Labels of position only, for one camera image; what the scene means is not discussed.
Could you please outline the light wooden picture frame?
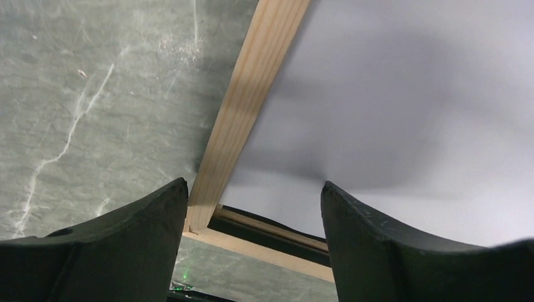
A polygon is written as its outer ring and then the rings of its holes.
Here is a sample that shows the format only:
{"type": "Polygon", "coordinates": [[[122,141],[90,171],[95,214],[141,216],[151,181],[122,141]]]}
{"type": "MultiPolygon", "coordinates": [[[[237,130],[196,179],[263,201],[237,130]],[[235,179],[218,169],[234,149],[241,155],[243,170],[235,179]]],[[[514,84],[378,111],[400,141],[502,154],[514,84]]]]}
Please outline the light wooden picture frame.
{"type": "Polygon", "coordinates": [[[212,230],[219,201],[309,1],[259,1],[194,181],[184,236],[333,282],[331,268],[212,230]]]}

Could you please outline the photo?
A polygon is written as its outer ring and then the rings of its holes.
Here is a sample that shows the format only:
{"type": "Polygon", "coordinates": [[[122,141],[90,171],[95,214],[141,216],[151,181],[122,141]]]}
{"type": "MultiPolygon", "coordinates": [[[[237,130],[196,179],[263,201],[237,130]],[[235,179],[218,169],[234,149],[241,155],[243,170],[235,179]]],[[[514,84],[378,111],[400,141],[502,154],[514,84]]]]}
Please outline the photo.
{"type": "Polygon", "coordinates": [[[314,1],[221,202],[323,236],[326,181],[426,232],[533,236],[533,2],[314,1]]]}

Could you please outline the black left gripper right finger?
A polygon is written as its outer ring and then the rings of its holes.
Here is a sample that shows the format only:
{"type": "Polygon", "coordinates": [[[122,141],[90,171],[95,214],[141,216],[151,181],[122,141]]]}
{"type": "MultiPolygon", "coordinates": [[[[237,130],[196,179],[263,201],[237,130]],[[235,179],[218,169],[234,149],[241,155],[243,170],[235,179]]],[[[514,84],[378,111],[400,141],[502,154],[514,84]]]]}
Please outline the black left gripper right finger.
{"type": "Polygon", "coordinates": [[[532,301],[533,240],[480,247],[409,226],[327,181],[321,215],[340,301],[532,301]]]}

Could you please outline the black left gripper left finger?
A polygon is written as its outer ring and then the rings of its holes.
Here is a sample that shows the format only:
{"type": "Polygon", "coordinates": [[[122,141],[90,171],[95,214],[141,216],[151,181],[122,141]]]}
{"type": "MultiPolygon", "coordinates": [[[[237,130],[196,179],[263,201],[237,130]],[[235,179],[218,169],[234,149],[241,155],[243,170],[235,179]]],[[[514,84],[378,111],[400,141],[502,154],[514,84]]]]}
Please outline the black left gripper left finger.
{"type": "Polygon", "coordinates": [[[165,301],[188,207],[177,178],[45,237],[1,242],[2,301],[165,301]]]}

